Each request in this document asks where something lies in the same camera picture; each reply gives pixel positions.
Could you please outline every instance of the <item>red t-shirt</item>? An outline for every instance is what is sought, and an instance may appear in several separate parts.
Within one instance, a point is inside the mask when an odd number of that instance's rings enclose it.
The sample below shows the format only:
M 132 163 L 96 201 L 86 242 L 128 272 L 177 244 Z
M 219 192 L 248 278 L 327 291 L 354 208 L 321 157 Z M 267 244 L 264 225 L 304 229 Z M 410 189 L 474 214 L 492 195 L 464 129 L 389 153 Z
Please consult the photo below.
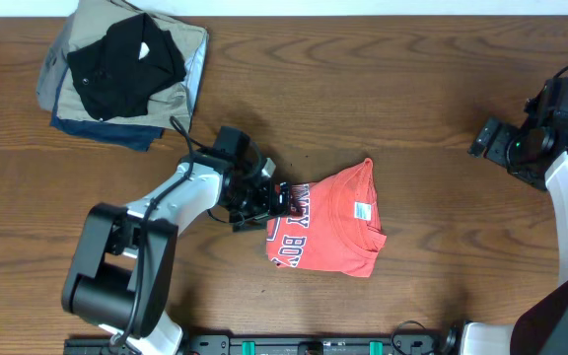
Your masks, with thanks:
M 301 214 L 268 222 L 269 260 L 278 267 L 369 277 L 387 238 L 381 233 L 372 167 L 368 158 L 321 182 L 293 186 Z

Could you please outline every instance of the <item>wooden table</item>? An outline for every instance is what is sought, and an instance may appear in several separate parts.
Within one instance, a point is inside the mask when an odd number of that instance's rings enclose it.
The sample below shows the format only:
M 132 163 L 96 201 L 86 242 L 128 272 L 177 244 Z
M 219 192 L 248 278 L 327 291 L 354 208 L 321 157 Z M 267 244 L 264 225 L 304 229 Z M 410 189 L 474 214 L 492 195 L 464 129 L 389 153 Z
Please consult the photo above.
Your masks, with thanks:
M 198 218 L 177 244 L 167 309 L 186 327 L 387 333 L 514 322 L 556 286 L 551 201 L 466 153 L 491 115 L 568 63 L 568 18 L 194 18 L 211 34 L 192 135 L 247 132 L 292 182 L 371 157 L 388 235 L 369 279 L 276 269 L 264 233 Z M 89 209 L 165 180 L 173 132 L 148 153 L 49 127 L 37 71 L 63 19 L 0 19 L 0 353 L 56 354 L 101 334 L 60 294 Z

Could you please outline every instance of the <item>blue fabric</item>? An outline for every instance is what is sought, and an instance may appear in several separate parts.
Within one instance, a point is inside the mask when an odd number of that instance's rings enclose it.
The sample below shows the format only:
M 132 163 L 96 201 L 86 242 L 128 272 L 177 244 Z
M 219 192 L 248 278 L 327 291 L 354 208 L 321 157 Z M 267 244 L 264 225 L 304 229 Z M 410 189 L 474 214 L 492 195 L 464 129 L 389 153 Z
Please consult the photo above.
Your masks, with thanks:
M 60 119 L 56 113 L 58 112 L 60 88 L 64 79 L 65 75 L 56 89 L 56 101 L 51 112 L 50 126 L 73 136 L 89 138 L 102 143 L 118 144 L 140 152 L 146 152 L 156 138 L 161 138 L 164 128 L 159 127 Z

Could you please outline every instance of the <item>shirt tag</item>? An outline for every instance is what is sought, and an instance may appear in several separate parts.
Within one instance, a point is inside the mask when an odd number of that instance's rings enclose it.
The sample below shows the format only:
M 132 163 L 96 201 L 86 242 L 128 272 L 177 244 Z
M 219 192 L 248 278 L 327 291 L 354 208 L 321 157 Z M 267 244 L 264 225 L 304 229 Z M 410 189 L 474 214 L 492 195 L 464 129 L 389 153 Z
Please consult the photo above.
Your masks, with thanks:
M 354 218 L 371 221 L 372 205 L 362 202 L 354 202 Z
M 150 52 L 150 48 L 145 42 L 142 42 L 142 46 L 139 47 L 139 59 L 145 57 Z

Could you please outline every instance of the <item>black base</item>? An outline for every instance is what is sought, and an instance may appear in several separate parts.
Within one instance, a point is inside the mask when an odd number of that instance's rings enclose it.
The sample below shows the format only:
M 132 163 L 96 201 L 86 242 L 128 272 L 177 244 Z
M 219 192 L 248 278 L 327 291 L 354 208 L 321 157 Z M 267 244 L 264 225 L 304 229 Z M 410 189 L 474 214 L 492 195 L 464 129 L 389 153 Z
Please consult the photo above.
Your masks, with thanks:
M 394 343 L 407 355 L 432 353 L 438 335 L 421 332 L 396 335 Z M 109 347 L 108 339 L 65 340 L 63 355 L 138 355 L 127 347 Z M 178 354 L 168 355 L 397 355 L 389 337 L 229 337 L 200 335 Z

